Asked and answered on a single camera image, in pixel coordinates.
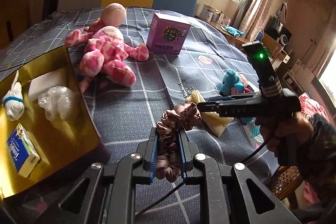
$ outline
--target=plaid bedsheet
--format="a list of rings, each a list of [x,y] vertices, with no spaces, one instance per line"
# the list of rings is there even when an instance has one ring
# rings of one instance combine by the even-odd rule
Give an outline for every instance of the plaid bedsheet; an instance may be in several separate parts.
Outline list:
[[[63,44],[63,38],[72,30],[90,25],[103,8],[56,12],[47,20],[26,30],[0,52],[0,80],[36,56]],[[137,145],[147,140],[151,127],[161,119],[166,109],[184,102],[193,89],[203,97],[218,95],[223,73],[228,68],[243,73],[247,80],[257,84],[257,75],[246,57],[231,46],[224,36],[209,24],[184,15],[142,8],[127,8],[127,18],[120,26],[125,43],[136,46],[146,43],[153,13],[184,17],[192,27],[179,56],[150,54],[146,62],[127,58],[137,81],[131,88],[113,83],[106,75],[98,75],[85,92],[85,99],[101,138],[112,156],[110,162],[134,152]],[[73,63],[83,56],[85,45],[70,48]],[[189,140],[199,150],[220,163],[232,165],[250,153],[262,142],[254,136],[254,124],[243,126],[234,119],[217,138],[206,125],[187,132]],[[247,166],[263,182],[266,182],[278,167],[274,154],[263,148]],[[137,185],[136,211],[153,203],[175,185],[166,180],[154,180],[152,185]],[[24,204],[18,213],[21,218],[33,220],[41,213],[41,203],[50,204],[59,193],[50,193],[38,200]],[[199,223],[199,187],[183,186],[168,199],[143,214],[137,223]]]

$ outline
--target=pink stuffed animal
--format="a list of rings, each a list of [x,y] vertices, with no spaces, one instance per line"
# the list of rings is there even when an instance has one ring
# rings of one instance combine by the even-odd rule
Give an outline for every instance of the pink stuffed animal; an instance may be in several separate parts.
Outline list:
[[[136,48],[124,43],[124,37],[117,27],[125,18],[125,8],[121,4],[112,3],[104,9],[96,22],[84,28],[87,33],[81,34],[81,30],[78,29],[65,38],[66,47],[87,42],[85,54],[79,64],[79,70],[85,76],[80,83],[82,93],[101,70],[118,84],[134,85],[134,72],[123,61],[128,56],[146,61],[149,51],[143,43]]]

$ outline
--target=person's arm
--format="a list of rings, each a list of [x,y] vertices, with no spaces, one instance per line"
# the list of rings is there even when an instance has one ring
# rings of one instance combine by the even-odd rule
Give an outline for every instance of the person's arm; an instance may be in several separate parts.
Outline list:
[[[336,197],[336,129],[319,114],[310,123],[313,133],[297,149],[298,169],[320,200]]]

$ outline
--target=yellow cloth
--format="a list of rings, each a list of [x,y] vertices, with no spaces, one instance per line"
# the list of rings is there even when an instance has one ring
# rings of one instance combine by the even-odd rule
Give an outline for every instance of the yellow cloth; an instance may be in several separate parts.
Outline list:
[[[193,90],[191,95],[185,99],[185,102],[198,104],[205,102],[205,100],[198,90]],[[201,112],[201,117],[217,137],[222,135],[226,126],[233,120],[232,117],[220,117],[217,112]]]

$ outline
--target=silver bolt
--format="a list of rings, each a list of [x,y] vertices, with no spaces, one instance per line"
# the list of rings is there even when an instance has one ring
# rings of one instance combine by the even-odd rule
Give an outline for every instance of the silver bolt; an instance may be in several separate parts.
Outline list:
[[[91,168],[93,170],[98,170],[101,168],[101,163],[100,162],[95,162],[94,164],[91,164]]]
[[[198,154],[195,155],[195,158],[196,158],[197,160],[205,160],[206,157],[207,157],[207,156],[204,155],[204,154],[202,154],[202,153],[198,153]]]
[[[237,163],[235,164],[235,168],[236,168],[237,170],[241,171],[241,170],[244,170],[244,169],[245,169],[245,165],[241,164],[240,162],[237,162]]]
[[[131,159],[132,160],[138,160],[141,158],[141,155],[139,153],[133,153],[131,154]]]

